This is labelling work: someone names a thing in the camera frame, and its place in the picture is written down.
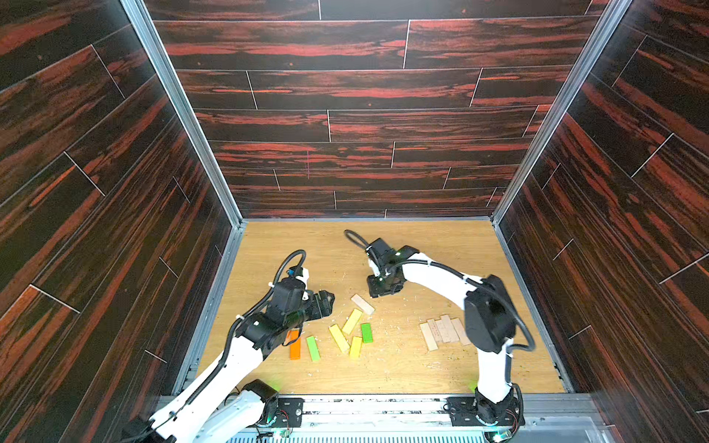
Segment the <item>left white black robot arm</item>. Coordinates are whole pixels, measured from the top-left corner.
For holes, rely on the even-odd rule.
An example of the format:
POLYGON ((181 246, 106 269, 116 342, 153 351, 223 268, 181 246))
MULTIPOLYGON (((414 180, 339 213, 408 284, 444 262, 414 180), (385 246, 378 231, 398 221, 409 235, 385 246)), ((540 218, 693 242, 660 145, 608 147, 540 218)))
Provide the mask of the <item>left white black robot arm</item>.
POLYGON ((223 352, 149 419, 125 426, 122 441, 225 442, 250 426, 269 426, 278 405, 276 389, 255 380, 230 395, 274 350, 293 344, 289 332, 300 335, 308 321, 332 313, 332 293, 308 290, 305 261, 303 249, 287 256, 266 295, 232 323, 223 352))

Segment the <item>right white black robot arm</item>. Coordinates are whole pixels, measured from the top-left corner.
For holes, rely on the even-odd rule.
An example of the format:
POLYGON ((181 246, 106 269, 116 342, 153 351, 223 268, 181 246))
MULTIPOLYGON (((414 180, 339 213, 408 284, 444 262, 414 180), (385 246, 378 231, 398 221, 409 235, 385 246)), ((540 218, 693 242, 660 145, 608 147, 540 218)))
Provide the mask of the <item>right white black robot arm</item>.
POLYGON ((369 243, 346 230, 345 237, 367 254, 373 274, 367 277, 373 298, 396 295, 407 282, 443 296, 463 310, 465 337, 476 347, 478 382, 475 417, 484 426, 522 424, 524 401, 511 381, 511 360, 516 351, 533 352, 537 345, 499 277, 465 274, 405 245, 398 250, 378 238, 369 243))

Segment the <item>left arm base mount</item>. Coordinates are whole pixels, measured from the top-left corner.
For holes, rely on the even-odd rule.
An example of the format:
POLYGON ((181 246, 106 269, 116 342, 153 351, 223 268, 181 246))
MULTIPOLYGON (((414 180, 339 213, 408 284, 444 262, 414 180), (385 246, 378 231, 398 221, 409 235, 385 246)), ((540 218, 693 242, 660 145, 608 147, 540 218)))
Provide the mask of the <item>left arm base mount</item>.
POLYGON ((262 403, 260 417, 254 426, 260 428, 301 427, 304 398, 282 397, 276 389, 261 380, 247 383, 243 391, 254 393, 262 403))

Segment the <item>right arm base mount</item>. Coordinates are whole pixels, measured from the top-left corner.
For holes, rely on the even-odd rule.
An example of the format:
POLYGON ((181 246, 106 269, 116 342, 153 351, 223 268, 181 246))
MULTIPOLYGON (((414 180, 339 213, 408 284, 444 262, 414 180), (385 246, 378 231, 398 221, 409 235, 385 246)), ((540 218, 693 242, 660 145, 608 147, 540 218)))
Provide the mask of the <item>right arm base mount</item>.
POLYGON ((524 407, 515 396, 491 406, 479 406, 476 396, 448 397, 443 411, 453 426, 519 427, 525 425, 524 407))

